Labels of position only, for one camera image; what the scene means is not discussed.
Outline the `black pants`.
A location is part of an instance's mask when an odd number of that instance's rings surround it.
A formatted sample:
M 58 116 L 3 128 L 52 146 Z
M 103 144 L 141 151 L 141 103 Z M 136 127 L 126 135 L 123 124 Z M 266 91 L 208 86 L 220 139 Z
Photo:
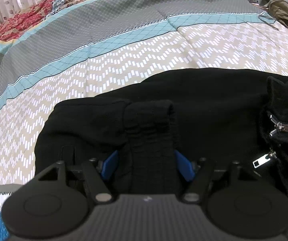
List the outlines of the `black pants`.
M 260 170 L 288 196 L 288 77 L 220 68 L 166 71 L 95 97 L 58 103 L 35 146 L 36 172 L 63 160 L 79 164 L 117 154 L 113 190 L 179 193 L 174 152 L 220 168 L 273 150 Z

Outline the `patterned grey teal bedsheet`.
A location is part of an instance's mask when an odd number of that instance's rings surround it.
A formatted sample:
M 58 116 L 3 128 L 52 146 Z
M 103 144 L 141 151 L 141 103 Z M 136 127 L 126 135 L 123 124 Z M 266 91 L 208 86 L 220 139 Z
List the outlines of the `patterned grey teal bedsheet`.
M 58 102 L 207 67 L 288 76 L 288 28 L 248 0 L 88 0 L 0 42 L 0 210 Z

